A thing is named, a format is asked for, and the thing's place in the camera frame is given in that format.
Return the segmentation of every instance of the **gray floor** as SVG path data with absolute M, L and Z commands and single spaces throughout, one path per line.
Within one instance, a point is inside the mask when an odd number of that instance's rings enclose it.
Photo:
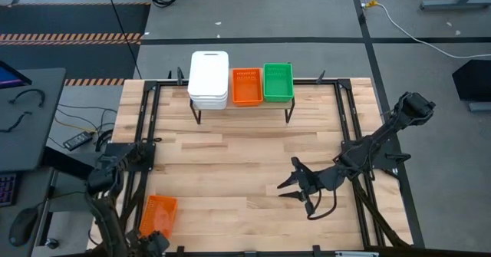
M 11 0 L 0 0 L 8 4 Z M 149 0 L 114 0 L 148 2 Z M 421 0 L 378 0 L 393 19 L 417 37 L 491 36 L 491 11 L 422 12 Z M 109 2 L 109 0 L 21 0 L 21 2 Z M 404 34 L 390 24 L 380 8 L 367 10 L 371 37 L 399 38 Z M 166 9 L 152 6 L 145 39 L 352 37 L 361 36 L 352 0 L 178 0 Z M 440 44 L 453 54 L 491 53 L 491 44 Z M 296 77 L 370 77 L 363 44 L 215 44 L 144 45 L 138 56 L 143 77 L 162 78 L 180 66 L 189 71 L 190 55 L 201 49 L 224 50 L 233 67 L 261 66 L 265 62 L 292 62 Z M 491 114 L 471 114 L 461 102 L 451 74 L 466 60 L 447 58 L 418 44 L 376 44 L 377 61 L 390 104 L 405 91 L 417 91 L 437 103 L 428 125 L 409 128 L 400 135 L 403 151 L 411 153 L 407 172 L 414 194 L 424 241 L 428 248 L 491 252 L 491 196 L 487 176 Z M 115 108 L 120 88 L 66 87 L 62 103 Z M 101 112 L 68 110 L 99 122 Z M 64 122 L 84 122 L 59 115 Z M 113 120 L 107 114 L 107 121 Z M 64 141 L 78 131 L 54 124 L 51 136 Z M 80 151 L 92 151 L 87 145 Z M 35 256 L 79 252 L 87 241 L 84 214 L 65 214 L 54 221 L 51 236 L 65 242 L 63 249 L 38 249 Z

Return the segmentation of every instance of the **plastic basket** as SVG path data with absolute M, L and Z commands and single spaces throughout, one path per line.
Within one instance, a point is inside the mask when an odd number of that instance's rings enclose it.
M 251 107 L 262 103 L 261 68 L 236 68 L 232 70 L 233 103 Z
M 148 236 L 153 231 L 161 231 L 169 239 L 176 211 L 177 199 L 168 196 L 149 196 L 140 225 L 141 235 Z
M 291 64 L 264 64 L 264 98 L 270 102 L 287 102 L 293 98 Z

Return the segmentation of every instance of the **stacked white bins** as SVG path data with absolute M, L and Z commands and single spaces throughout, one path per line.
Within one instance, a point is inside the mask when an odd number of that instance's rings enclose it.
M 225 109 L 229 96 L 229 55 L 224 51 L 194 52 L 187 91 L 200 110 Z

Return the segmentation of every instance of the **orange bin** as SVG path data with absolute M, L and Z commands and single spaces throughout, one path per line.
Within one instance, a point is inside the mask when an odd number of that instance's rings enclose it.
M 261 68 L 236 68 L 232 70 L 233 103 L 251 107 L 262 103 Z
M 174 219 L 176 218 L 177 199 L 168 196 L 149 196 L 145 214 L 140 225 L 142 236 L 153 231 L 161 231 L 170 239 Z

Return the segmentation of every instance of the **monitor screen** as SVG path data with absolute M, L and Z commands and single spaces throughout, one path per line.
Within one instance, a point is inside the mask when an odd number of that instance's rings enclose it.
M 31 84 L 31 80 L 0 61 L 0 89 Z

